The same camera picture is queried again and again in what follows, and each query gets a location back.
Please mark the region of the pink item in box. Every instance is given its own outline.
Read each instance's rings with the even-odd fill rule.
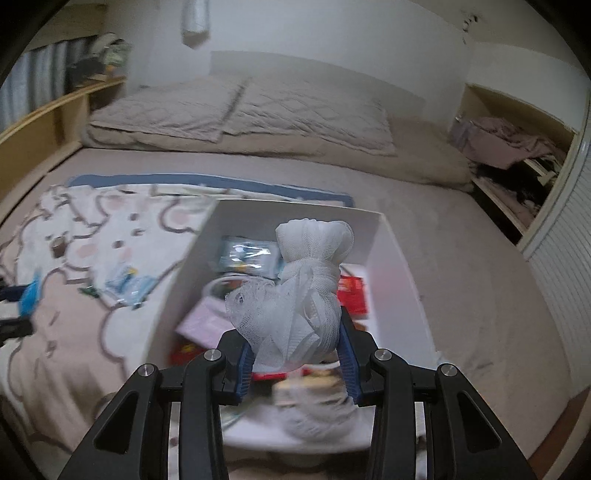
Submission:
[[[226,317],[226,303],[215,297],[205,297],[178,324],[176,332],[198,345],[215,348],[224,332],[233,329]]]

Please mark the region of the green item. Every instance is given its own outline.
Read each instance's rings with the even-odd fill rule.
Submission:
[[[94,287],[94,285],[89,285],[88,287],[81,287],[78,288],[78,291],[84,295],[88,295],[94,299],[99,299],[100,294],[99,291]]]

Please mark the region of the clear plastic packaging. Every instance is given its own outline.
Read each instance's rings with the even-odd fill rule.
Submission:
[[[219,260],[221,272],[237,272],[277,278],[281,252],[276,242],[225,237]]]

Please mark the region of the blanket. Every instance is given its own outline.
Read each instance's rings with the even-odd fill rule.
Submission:
[[[0,349],[0,400],[2,415],[48,478],[59,474],[104,406],[144,363],[168,286],[218,198],[291,201],[170,184],[54,186],[0,246],[7,282],[42,278],[34,334]],[[122,262],[154,279],[139,309],[104,291],[85,293],[88,286],[104,289]]]

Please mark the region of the clothes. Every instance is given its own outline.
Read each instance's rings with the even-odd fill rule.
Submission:
[[[503,118],[480,117],[452,129],[452,141],[470,160],[508,169],[526,158],[566,155],[548,138],[530,135]]]

